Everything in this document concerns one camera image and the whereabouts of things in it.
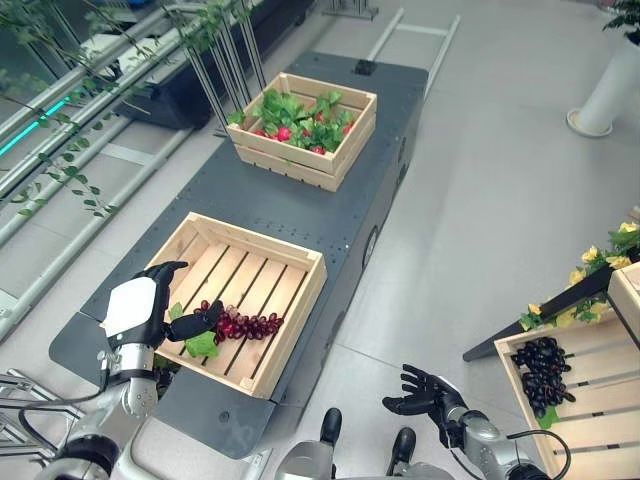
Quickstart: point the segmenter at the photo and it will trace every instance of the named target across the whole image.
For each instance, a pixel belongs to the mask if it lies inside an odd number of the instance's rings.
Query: yellow flower
[[[631,260],[629,260],[629,257],[607,257],[607,263],[613,268],[618,269],[631,265]]]
[[[570,308],[562,312],[556,317],[556,325],[559,327],[568,327],[576,321],[574,314],[576,313],[576,307]]]
[[[598,248],[594,245],[591,245],[589,250],[587,250],[582,254],[582,261],[584,263],[590,263],[590,262],[593,262],[597,256],[598,256]]]
[[[600,316],[601,314],[603,314],[604,312],[609,310],[609,304],[606,302],[598,302],[598,303],[594,303],[593,305],[591,305],[591,308],[589,309],[589,311],[593,314],[595,314],[596,318],[594,318],[593,320],[591,320],[592,322],[599,322],[600,321]]]
[[[578,282],[584,280],[584,277],[587,275],[584,273],[584,270],[574,270],[569,274],[569,283],[571,285],[575,285]]]
[[[623,232],[623,233],[629,233],[629,232],[635,232],[636,230],[638,230],[638,224],[631,222],[631,223],[624,223],[622,222],[620,224],[620,228],[618,229],[618,232]]]

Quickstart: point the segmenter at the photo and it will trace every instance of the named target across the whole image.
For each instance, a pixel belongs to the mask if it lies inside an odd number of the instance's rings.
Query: white pillar
[[[613,121],[639,87],[640,46],[625,38],[584,106],[567,113],[567,124],[587,137],[609,135]]]

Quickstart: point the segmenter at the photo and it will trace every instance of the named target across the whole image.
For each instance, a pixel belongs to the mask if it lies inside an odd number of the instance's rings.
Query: robotic arm
[[[156,265],[112,290],[102,324],[111,351],[98,354],[102,386],[93,396],[98,397],[97,408],[72,428],[37,480],[108,479],[120,452],[157,404],[155,349],[165,338],[185,340],[215,326],[223,308],[220,301],[202,314],[164,322],[169,284],[174,272],[186,266],[185,262]]]
[[[403,365],[403,370],[402,390],[409,395],[385,397],[382,403],[388,410],[399,415],[427,413],[438,426],[442,445],[459,448],[487,480],[549,480],[526,453],[517,450],[510,439],[516,436],[505,436],[482,412],[469,410],[446,380],[411,365]]]

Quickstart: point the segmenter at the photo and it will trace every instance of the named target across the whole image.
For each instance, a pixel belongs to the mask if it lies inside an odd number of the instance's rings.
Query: radish
[[[278,141],[286,142],[291,137],[291,129],[287,127],[280,127],[278,129]]]

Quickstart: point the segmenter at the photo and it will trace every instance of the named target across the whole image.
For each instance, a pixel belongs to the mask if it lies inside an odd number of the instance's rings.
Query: wooden crate
[[[189,262],[171,283],[170,306],[180,302],[191,312],[203,299],[220,299],[246,315],[276,312],[284,324],[264,340],[226,339],[217,357],[193,358],[184,342],[165,341],[157,353],[269,398],[327,278],[322,254],[191,212],[149,265],[168,260]]]
[[[307,106],[319,95],[337,90],[342,98],[336,108],[353,113],[353,128],[335,152],[324,155],[255,135],[250,132],[263,126],[262,119],[252,115],[262,103],[261,93],[244,109],[243,125],[227,127],[238,155],[244,162],[335,192],[375,129],[377,95],[289,73],[278,74],[268,89],[291,93]]]
[[[511,360],[527,340],[550,336],[567,354],[572,370],[562,374],[567,390],[576,397],[556,407],[562,420],[551,426],[572,450],[567,480],[640,478],[640,352],[612,312],[597,324],[574,323],[567,328],[545,328],[497,340],[498,354],[507,371],[530,428],[540,428],[520,381],[521,371]],[[550,437],[534,436],[547,474],[564,465],[562,446]]]

